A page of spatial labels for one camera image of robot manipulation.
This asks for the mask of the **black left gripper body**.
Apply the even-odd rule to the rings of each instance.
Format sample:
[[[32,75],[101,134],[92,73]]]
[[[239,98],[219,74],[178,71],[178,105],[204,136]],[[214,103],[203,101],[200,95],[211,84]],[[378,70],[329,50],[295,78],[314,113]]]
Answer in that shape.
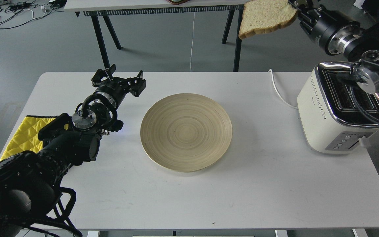
[[[129,93],[131,78],[113,77],[96,83],[96,92],[104,95],[112,105],[120,105]]]

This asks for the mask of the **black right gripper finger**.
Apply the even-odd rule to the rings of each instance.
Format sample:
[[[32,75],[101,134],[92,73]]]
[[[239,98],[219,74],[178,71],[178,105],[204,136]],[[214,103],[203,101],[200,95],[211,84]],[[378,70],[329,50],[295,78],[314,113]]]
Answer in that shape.
[[[321,8],[316,8],[315,3],[320,0],[288,0],[288,3],[298,12],[302,13],[320,13]]]

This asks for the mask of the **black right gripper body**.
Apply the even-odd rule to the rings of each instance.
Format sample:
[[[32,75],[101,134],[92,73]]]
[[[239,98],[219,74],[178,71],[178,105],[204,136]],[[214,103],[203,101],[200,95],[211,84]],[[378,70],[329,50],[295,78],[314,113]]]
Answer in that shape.
[[[309,39],[328,55],[344,53],[347,45],[359,38],[360,23],[342,12],[299,6],[300,26]]]

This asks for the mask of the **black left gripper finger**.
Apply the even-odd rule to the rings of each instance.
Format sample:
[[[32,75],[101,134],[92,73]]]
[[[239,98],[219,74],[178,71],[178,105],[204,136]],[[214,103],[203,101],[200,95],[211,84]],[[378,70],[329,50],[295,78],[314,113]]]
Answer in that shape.
[[[102,79],[105,78],[107,81],[113,81],[113,73],[116,71],[116,65],[111,65],[106,69],[98,69],[93,77],[91,78],[91,85],[93,87],[99,87],[102,84]]]
[[[127,78],[124,80],[124,91],[131,93],[134,97],[139,97],[145,89],[145,79],[143,78],[143,71],[137,74],[136,77]]]

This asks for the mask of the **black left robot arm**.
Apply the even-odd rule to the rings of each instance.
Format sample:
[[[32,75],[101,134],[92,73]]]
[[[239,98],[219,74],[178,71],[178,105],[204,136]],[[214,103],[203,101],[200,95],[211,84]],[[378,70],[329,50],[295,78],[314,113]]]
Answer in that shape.
[[[35,224],[82,236],[69,219],[76,192],[61,187],[62,178],[72,166],[96,160],[102,136],[122,129],[117,110],[126,94],[138,97],[146,87],[143,71],[121,78],[113,76],[115,70],[115,65],[98,69],[91,79],[95,92],[74,115],[60,114],[38,132],[41,150],[23,150],[0,161],[0,237],[15,237],[23,228],[56,236]]]

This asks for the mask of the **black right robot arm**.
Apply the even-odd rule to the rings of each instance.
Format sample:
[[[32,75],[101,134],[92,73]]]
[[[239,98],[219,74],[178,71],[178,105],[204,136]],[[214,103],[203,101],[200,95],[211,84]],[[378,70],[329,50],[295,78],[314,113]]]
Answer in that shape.
[[[342,54],[348,60],[349,73],[337,75],[337,81],[346,85],[352,106],[372,125],[379,126],[379,118],[358,100],[360,90],[379,93],[379,22],[363,29],[358,21],[323,5],[316,7],[311,0],[288,2],[297,10],[300,26],[312,42],[326,54]]]

